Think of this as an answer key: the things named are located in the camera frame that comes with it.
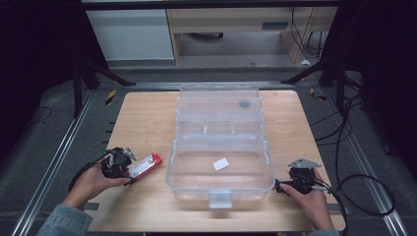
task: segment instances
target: black cable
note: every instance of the black cable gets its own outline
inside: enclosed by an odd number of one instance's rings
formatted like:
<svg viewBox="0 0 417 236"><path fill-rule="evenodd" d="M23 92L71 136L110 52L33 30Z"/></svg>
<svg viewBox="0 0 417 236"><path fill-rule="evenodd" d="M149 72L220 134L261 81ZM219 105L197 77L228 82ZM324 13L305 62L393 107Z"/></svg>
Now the black cable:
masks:
<svg viewBox="0 0 417 236"><path fill-rule="evenodd" d="M344 178L342 181L340 181L340 177L339 177L339 170L338 170L338 158L339 158L339 149L340 149L340 139L341 139L341 134L343 133L344 127L347 124L347 120L348 120L348 114L350 109L352 108L352 102L354 99L356 99L357 97L359 97L360 95L356 95L353 98L349 99L346 104L345 104L345 116L342 120L342 124L341 124L341 129L339 131L339 134L337 136L337 143L336 143L336 154L335 154L335 162L334 162L334 167L335 167L335 176L336 176L336 182L337 182L337 188L336 191L340 191L342 193L342 195L346 198L346 200L348 200L351 204L353 204L354 206L358 207L360 210L370 214L370 215L374 215L374 216L386 216L391 214L394 210L395 210L395 198L393 196L392 191L387 187L387 185L385 185L382 181L378 180L375 177L372 177L370 175L365 175L365 174L353 174L353 175L349 175L348 177ZM391 208L386 211L386 212L374 212L368 209L365 209L364 207L359 206L358 204L356 204L352 199L350 199L346 193L344 192L342 186L343 184L345 184L348 180L354 179L354 178L368 178L371 179L373 181L378 182L380 185L382 185L385 189L385 191L387 192L389 199L391 200Z"/></svg>
<svg viewBox="0 0 417 236"><path fill-rule="evenodd" d="M300 42L298 42L297 38L294 36L293 28L295 28L295 30L298 34L298 37L300 38ZM295 43L297 43L298 48L300 49L300 51L301 51L301 53L303 54L304 57L306 57L306 58L317 58L317 56L306 56L306 54L304 53L303 39L301 38L300 31L297 29L297 26L295 25L295 21L294 21L294 7L291 7L291 35L292 35L292 38L294 39Z"/></svg>
<svg viewBox="0 0 417 236"><path fill-rule="evenodd" d="M47 107L47 106L39 106L39 107L37 107L37 109L39 109L39 108L47 109L47 110L49 111L49 113L48 113L48 114L46 115L46 117L45 117L45 118L43 118L43 119L40 119L40 120L38 120L38 121L31 121L31 122L29 122L29 125L32 125L32 124L37 124L37 123L41 123L41 122L45 121L46 119L48 119L48 118L49 118L49 116L51 116L51 114L52 114L52 109L51 109L50 107Z"/></svg>
<svg viewBox="0 0 417 236"><path fill-rule="evenodd" d="M354 106L359 105L359 104L362 104L362 102L357 102L357 103L355 103L355 104L351 105L351 106L350 106L350 108L353 108ZM331 116L333 116L333 115L335 115L335 114L337 114L337 113L339 113L339 111L336 111L336 112L334 112L334 113L330 114L329 116L327 116L327 117L325 117L325 118L323 118L323 119L321 119L321 120L319 120L319 121L317 121L317 122L313 123L312 125L310 125L310 127L312 127L312 126L314 126L314 125L316 125L316 124L318 124L318 123L320 123L320 122L325 121L326 119L330 118ZM330 134L328 134L328 135L326 135L326 136L324 136L324 137L321 137L321 138L317 138L317 139L315 139L315 141L317 142L317 141L321 141L321 140L325 140L325 139L327 139L327 138L330 138L331 136L333 136L333 135L337 134L337 132L339 132L339 131L340 131L340 129L342 129L342 128L343 128L343 127L342 127L342 125L340 125L339 127L337 127L337 129L336 129L336 130L334 130L334 131L333 131L333 132L331 132Z"/></svg>

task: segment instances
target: wooden table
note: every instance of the wooden table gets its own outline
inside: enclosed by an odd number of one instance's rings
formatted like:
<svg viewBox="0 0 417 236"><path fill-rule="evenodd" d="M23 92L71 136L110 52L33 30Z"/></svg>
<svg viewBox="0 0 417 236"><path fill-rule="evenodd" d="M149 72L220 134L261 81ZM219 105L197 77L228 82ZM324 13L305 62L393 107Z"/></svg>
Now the wooden table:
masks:
<svg viewBox="0 0 417 236"><path fill-rule="evenodd" d="M292 198L272 189L261 202L235 203L233 209L210 210L207 201L179 201L165 183L167 160L175 137L178 92L130 92L114 127L109 148L130 147L144 158L156 151L161 166L130 187L104 191L91 200L98 210L90 231L111 232L277 232L311 231L313 227ZM298 95L292 90L261 91L265 135L276 178L289 180L287 164L299 157L322 163ZM326 170L318 169L329 182ZM336 203L332 196L328 203ZM343 229L338 211L335 227Z"/></svg>

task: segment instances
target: sleeve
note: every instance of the sleeve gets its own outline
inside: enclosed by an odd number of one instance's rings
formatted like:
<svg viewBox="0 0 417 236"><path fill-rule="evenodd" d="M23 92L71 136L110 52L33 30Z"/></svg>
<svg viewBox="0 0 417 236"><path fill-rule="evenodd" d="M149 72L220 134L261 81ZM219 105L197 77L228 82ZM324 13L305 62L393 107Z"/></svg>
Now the sleeve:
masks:
<svg viewBox="0 0 417 236"><path fill-rule="evenodd" d="M308 236L340 236L339 232L333 228L320 229L309 233Z"/></svg>
<svg viewBox="0 0 417 236"><path fill-rule="evenodd" d="M91 221L91 216L77 208L58 205L43 223L37 235L85 235Z"/></svg>

